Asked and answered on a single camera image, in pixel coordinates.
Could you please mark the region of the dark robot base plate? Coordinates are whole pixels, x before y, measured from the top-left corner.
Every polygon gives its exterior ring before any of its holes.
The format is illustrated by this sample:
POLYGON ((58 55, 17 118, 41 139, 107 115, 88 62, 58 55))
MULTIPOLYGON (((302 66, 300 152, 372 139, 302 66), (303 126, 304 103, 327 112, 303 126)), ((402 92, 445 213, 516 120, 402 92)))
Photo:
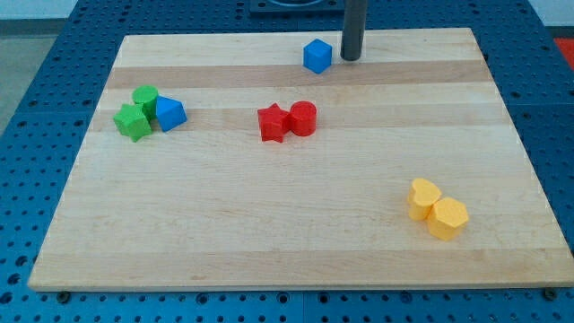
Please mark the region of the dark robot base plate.
POLYGON ((273 14, 344 12, 344 0, 249 0, 247 4, 249 16, 257 18, 273 14))

